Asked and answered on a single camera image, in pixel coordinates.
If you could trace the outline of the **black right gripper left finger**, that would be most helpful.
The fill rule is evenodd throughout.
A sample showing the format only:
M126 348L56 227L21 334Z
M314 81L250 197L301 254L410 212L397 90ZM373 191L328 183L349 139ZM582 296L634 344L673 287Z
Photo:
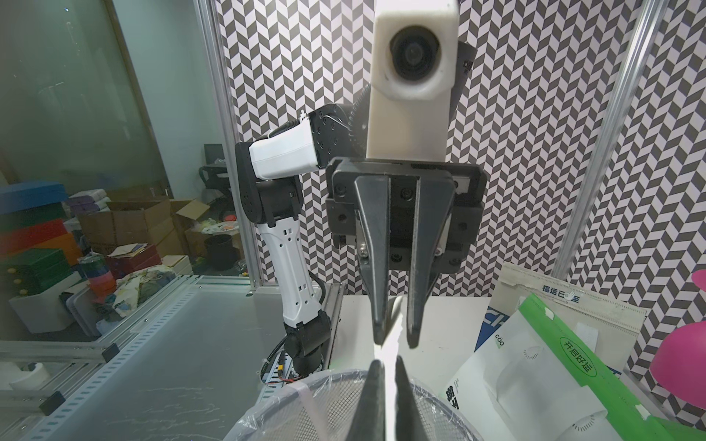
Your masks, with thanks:
M375 359L366 375L347 441L383 441L385 439L384 364Z

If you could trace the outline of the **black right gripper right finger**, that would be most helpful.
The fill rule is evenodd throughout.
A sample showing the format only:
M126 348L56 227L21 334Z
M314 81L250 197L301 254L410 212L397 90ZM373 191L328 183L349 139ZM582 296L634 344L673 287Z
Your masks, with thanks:
M428 441L404 361L395 361L395 440Z

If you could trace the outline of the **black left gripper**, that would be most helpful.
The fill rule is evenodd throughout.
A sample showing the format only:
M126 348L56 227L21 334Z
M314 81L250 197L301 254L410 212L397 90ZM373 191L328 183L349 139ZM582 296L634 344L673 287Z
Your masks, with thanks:
M432 270L459 272L478 237L487 173L470 164L338 157L325 175L336 246L353 245L363 233L367 257L360 257L360 274L371 301L374 343L386 338L389 268L410 270L406 340L417 348ZM443 252L435 255L439 239Z

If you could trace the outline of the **white paper receipt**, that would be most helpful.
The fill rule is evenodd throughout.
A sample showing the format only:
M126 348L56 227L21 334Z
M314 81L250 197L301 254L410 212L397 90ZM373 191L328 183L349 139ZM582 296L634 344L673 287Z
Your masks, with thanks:
M376 358L384 366L384 439L395 440L398 387L396 385L396 362L400 339L404 330L406 296L390 299L388 322L384 342L376 349Z

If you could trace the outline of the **green white takeout bag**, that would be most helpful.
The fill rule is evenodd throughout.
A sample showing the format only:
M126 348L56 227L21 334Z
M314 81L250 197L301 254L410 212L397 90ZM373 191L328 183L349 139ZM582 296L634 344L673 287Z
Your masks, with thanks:
M652 415L531 294L450 378L442 398L485 440L702 440Z

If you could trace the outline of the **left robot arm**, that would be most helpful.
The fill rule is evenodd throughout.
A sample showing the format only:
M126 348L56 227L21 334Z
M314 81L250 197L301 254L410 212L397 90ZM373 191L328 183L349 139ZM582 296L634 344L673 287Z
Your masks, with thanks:
M417 347L436 281L460 269L480 230L483 168L367 158L370 101L365 88L352 105L325 105L235 147L241 205L270 250L281 289L279 348L300 377L323 364L332 334L324 284L303 256L301 175L327 174L330 228L355 242L377 342L385 335L390 272L409 277L407 341Z

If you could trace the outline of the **trash bin with plastic liner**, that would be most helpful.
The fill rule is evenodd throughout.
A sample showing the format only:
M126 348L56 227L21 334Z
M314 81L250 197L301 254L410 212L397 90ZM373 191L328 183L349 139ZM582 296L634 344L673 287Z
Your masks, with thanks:
M323 371L283 386L250 408L227 440L343 440L349 433L367 371ZM480 440L472 425L425 384L410 380L430 440Z

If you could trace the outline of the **blue paper bag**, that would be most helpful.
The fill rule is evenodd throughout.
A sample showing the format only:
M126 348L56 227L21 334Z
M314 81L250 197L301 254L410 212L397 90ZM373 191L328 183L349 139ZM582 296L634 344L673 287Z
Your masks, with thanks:
M481 347L534 294L616 375L625 371L648 310L505 262L476 341Z

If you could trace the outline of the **pink plastic wine glass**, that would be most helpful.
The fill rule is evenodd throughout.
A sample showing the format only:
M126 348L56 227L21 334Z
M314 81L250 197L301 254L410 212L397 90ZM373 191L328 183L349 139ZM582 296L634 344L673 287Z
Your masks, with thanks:
M669 334L650 366L656 382L693 406L705 408L705 320Z

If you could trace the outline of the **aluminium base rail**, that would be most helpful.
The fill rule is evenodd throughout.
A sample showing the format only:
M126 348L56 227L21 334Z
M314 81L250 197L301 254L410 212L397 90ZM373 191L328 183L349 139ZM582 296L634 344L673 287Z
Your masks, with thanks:
M266 387L265 396L270 396L275 388L330 368L346 293L338 283L327 285L322 310L314 322L285 329L285 336L259 369L259 379Z

